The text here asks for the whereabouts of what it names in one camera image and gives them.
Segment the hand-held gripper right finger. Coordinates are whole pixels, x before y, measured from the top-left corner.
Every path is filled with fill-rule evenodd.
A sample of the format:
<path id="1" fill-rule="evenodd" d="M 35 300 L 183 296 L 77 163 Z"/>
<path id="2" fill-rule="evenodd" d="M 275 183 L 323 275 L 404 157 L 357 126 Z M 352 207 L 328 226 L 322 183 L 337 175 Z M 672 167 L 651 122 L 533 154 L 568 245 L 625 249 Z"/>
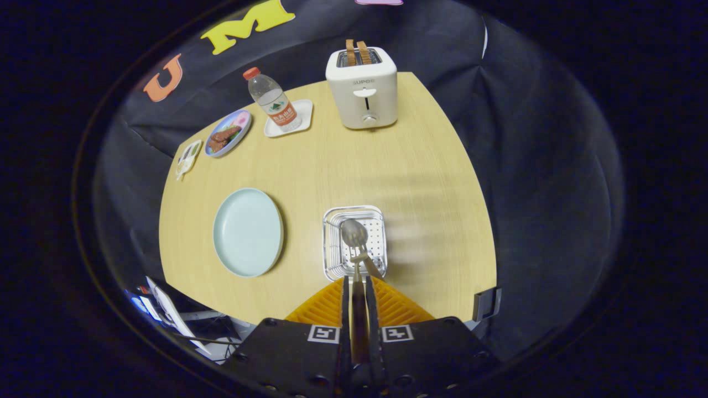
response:
<path id="1" fill-rule="evenodd" d="M 457 317 L 427 316 L 377 278 L 367 277 L 365 298 L 377 396 L 466 396 L 498 368 L 498 358 Z"/>

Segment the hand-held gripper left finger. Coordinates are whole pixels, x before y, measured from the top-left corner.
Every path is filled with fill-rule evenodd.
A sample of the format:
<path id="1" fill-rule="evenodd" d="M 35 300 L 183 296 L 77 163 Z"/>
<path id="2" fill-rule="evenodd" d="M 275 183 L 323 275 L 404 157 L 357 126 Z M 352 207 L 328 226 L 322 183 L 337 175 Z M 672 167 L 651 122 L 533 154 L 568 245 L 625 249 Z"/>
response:
<path id="1" fill-rule="evenodd" d="M 351 388 L 349 280 L 330 283 L 285 319 L 265 318 L 223 368 L 288 397 L 346 397 Z"/>

